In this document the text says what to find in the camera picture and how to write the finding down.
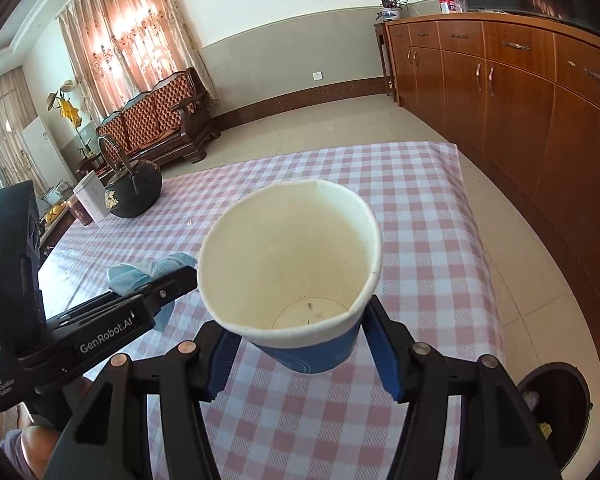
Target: beige curtain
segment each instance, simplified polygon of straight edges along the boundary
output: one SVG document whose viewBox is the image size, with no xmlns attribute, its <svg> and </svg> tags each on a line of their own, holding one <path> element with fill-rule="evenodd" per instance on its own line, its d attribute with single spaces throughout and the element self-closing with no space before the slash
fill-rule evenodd
<svg viewBox="0 0 600 480">
<path fill-rule="evenodd" d="M 22 137 L 23 129 L 37 116 L 22 67 L 0 76 L 0 185 L 32 180 L 36 194 L 42 196 L 48 184 Z"/>
<path fill-rule="evenodd" d="M 189 66 L 216 99 L 173 0 L 72 0 L 58 19 L 92 116 L 108 116 L 139 92 Z"/>
</svg>

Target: purple clothing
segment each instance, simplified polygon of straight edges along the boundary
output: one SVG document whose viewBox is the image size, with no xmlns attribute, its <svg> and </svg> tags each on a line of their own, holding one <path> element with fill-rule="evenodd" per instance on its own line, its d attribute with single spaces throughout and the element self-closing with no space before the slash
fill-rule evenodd
<svg viewBox="0 0 600 480">
<path fill-rule="evenodd" d="M 11 430 L 5 435 L 4 440 L 0 441 L 0 447 L 24 480 L 37 480 L 24 458 L 21 437 L 22 430 Z"/>
</svg>

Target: teapot handle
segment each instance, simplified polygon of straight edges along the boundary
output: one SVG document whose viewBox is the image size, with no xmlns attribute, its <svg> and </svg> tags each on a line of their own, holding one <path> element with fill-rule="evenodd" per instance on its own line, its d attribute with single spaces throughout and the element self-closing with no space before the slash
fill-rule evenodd
<svg viewBox="0 0 600 480">
<path fill-rule="evenodd" d="M 98 145 L 100 147 L 100 151 L 102 152 L 102 156 L 104 157 L 104 160 L 107 161 L 107 164 L 109 164 L 111 169 L 113 171 L 116 171 L 116 166 L 113 163 L 113 160 L 111 159 L 111 157 L 109 156 L 109 153 L 107 153 L 107 150 L 105 150 L 103 141 L 106 141 L 109 143 L 109 145 L 117 152 L 118 156 L 120 157 L 120 160 L 122 161 L 122 164 L 124 164 L 126 166 L 126 168 L 129 170 L 130 174 L 133 174 L 131 164 L 129 163 L 129 159 L 126 156 L 126 153 L 124 152 L 124 150 L 122 148 L 120 148 L 120 145 L 118 144 L 117 140 L 111 136 L 108 136 L 107 134 L 100 134 L 98 136 Z"/>
</svg>

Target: cup rim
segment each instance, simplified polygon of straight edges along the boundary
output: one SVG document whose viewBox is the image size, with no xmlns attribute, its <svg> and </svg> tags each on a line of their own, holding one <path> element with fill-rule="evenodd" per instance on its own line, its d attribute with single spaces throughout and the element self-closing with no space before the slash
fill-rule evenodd
<svg viewBox="0 0 600 480">
<path fill-rule="evenodd" d="M 372 230 L 372 241 L 371 241 L 371 249 L 372 254 L 375 254 L 375 259 L 371 261 L 371 268 L 368 276 L 366 277 L 365 284 L 362 287 L 362 290 L 356 296 L 356 299 L 351 304 L 350 308 L 343 312 L 342 314 L 338 314 L 337 316 L 330 317 L 329 319 L 325 319 L 319 321 L 317 323 L 313 323 L 308 326 L 295 326 L 291 328 L 271 328 L 267 330 L 263 330 L 260 328 L 254 328 L 250 326 L 237 325 L 231 322 L 227 322 L 222 319 L 222 316 L 218 316 L 218 314 L 213 310 L 213 307 L 207 301 L 204 293 L 204 282 L 205 282 L 205 273 L 203 272 L 203 262 L 204 262 L 204 253 L 205 248 L 208 247 L 206 242 L 209 240 L 215 229 L 218 227 L 220 220 L 227 215 L 234 207 L 236 207 L 239 203 L 247 202 L 249 200 L 254 200 L 255 197 L 259 193 L 266 192 L 271 187 L 279 187 L 279 186 L 300 186 L 312 183 L 319 183 L 319 185 L 337 187 L 340 190 L 343 190 L 346 194 L 348 194 L 352 199 L 358 203 L 358 205 L 362 208 L 362 211 L 368 221 L 368 224 Z M 378 281 L 380 279 L 380 271 L 382 268 L 382 237 L 380 233 L 380 227 L 378 226 L 378 221 L 376 220 L 376 216 L 369 205 L 362 200 L 360 195 L 358 195 L 355 191 L 350 190 L 348 187 L 343 186 L 342 184 L 338 184 L 336 182 L 330 182 L 329 180 L 323 180 L 320 178 L 311 178 L 311 179 L 299 179 L 299 180 L 285 180 L 282 182 L 274 182 L 269 184 L 268 186 L 264 186 L 260 189 L 257 189 L 248 195 L 242 197 L 237 202 L 231 204 L 227 209 L 225 209 L 222 214 L 219 216 L 218 220 L 211 226 L 209 232 L 206 234 L 204 241 L 202 242 L 202 247 L 198 252 L 198 291 L 200 292 L 200 297 L 205 305 L 205 308 L 208 310 L 209 314 L 213 317 L 213 319 L 222 327 L 227 329 L 229 332 L 233 332 L 241 335 L 242 337 L 251 340 L 260 344 L 265 344 L 267 346 L 272 346 L 272 344 L 279 340 L 283 341 L 283 346 L 278 348 L 298 348 L 297 344 L 294 344 L 295 340 L 312 340 L 312 344 L 318 344 L 324 340 L 332 339 L 340 335 L 339 333 L 334 333 L 334 331 L 339 327 L 343 327 L 343 332 L 349 330 L 352 325 L 362 316 L 364 308 L 371 298 L 372 294 L 376 290 L 376 286 L 378 285 Z M 330 336 L 325 338 L 320 338 L 320 334 L 315 333 L 316 327 L 320 327 L 321 333 L 328 333 Z"/>
</svg>

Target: sofa leg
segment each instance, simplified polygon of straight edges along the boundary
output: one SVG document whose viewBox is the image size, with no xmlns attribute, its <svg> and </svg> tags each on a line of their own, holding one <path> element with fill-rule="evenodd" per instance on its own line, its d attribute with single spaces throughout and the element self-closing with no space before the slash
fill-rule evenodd
<svg viewBox="0 0 600 480">
<path fill-rule="evenodd" d="M 196 152 L 189 153 L 189 155 L 185 155 L 183 158 L 188 160 L 191 164 L 195 164 L 196 162 L 200 162 L 206 157 L 205 150 L 197 150 Z"/>
</svg>

